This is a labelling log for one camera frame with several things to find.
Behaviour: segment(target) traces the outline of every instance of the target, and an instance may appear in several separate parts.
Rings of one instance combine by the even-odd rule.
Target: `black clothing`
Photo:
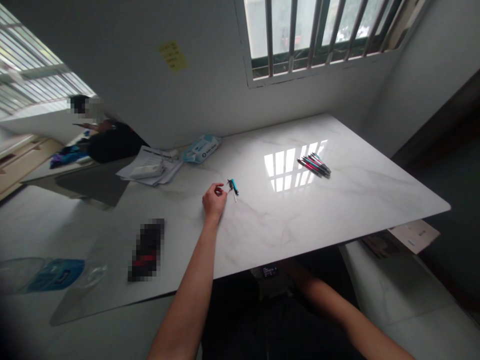
[[[135,156],[143,145],[148,146],[130,126],[118,121],[114,129],[92,135],[88,142],[86,152],[98,163]]]
[[[357,306],[336,246],[297,261]],[[249,271],[214,280],[201,344],[205,360],[363,359],[343,331],[300,293],[259,301],[258,283]]]

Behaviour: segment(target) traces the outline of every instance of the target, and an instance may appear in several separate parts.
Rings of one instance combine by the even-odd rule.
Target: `black hair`
[[[69,97],[70,108],[75,111],[76,114],[85,114],[85,103],[87,99],[90,99],[87,95],[72,95]]]

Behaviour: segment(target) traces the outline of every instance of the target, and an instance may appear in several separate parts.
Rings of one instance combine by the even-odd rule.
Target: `white marble table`
[[[320,178],[299,168],[317,152],[332,170]],[[108,264],[87,290],[69,290],[57,325],[175,291],[201,232],[202,195],[234,178],[217,236],[214,277],[340,244],[450,209],[450,205],[330,115],[317,115],[226,137],[204,164],[185,164],[170,184],[131,183],[101,217],[89,259]],[[141,224],[165,218],[160,271],[127,282]]]

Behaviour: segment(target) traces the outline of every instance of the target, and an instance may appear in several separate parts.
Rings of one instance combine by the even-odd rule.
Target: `plastic bag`
[[[213,135],[203,135],[183,153],[183,161],[186,163],[201,164],[219,146],[221,139]]]

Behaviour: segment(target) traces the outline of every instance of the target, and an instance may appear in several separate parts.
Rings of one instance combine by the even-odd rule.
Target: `dark pants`
[[[358,307],[337,246],[297,256],[302,266]],[[321,318],[301,293],[259,301],[257,280],[243,271],[213,281],[202,336],[204,359],[311,359],[358,353],[334,324]]]

